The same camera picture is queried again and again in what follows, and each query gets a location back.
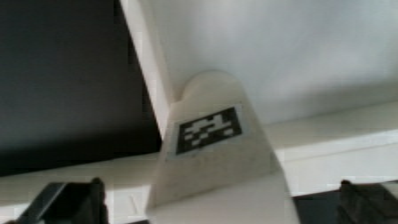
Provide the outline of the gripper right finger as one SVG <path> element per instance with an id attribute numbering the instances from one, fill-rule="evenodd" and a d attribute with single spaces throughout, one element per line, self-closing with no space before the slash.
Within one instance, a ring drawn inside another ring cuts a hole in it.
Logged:
<path id="1" fill-rule="evenodd" d="M 337 224 L 398 224 L 398 181 L 340 182 Z"/>

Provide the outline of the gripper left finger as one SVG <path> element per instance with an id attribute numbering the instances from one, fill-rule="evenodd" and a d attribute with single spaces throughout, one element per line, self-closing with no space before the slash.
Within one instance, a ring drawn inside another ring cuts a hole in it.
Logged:
<path id="1" fill-rule="evenodd" d="M 104 184 L 51 182 L 15 219 L 15 224 L 108 224 Z"/>

